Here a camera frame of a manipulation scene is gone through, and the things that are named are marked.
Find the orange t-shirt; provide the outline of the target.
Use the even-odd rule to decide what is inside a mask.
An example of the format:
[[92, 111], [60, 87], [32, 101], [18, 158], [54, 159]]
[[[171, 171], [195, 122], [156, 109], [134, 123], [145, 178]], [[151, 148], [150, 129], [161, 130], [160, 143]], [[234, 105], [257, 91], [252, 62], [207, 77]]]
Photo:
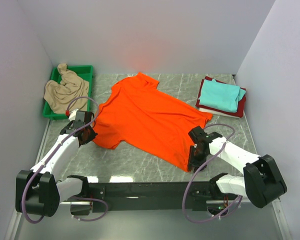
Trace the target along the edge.
[[193, 141], [188, 133], [205, 127], [213, 115], [159, 91], [158, 85], [141, 72], [114, 84], [99, 106], [93, 142], [111, 150], [126, 142], [189, 172]]

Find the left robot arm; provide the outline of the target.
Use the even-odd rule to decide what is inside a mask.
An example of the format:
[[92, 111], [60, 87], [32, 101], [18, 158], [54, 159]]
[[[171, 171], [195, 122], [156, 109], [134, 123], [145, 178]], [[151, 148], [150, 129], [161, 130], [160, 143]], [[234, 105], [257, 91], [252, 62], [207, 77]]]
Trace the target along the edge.
[[68, 114], [68, 124], [59, 132], [55, 144], [30, 170], [16, 176], [15, 209], [24, 215], [53, 216], [60, 203], [75, 197], [86, 200], [90, 195], [88, 178], [70, 175], [58, 182], [63, 167], [71, 156], [97, 136], [93, 130], [95, 114], [74, 110]]

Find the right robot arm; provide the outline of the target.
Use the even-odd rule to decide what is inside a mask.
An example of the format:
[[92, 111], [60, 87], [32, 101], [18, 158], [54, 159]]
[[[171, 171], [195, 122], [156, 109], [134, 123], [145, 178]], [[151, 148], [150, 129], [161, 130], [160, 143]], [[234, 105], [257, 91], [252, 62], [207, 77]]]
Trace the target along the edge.
[[242, 196], [261, 209], [287, 192], [287, 185], [272, 156], [251, 153], [220, 133], [206, 133], [200, 126], [190, 130], [188, 135], [193, 142], [188, 163], [195, 171], [207, 166], [208, 157], [218, 157], [241, 174], [220, 173], [211, 178], [208, 194], [212, 198], [220, 200], [227, 194]]

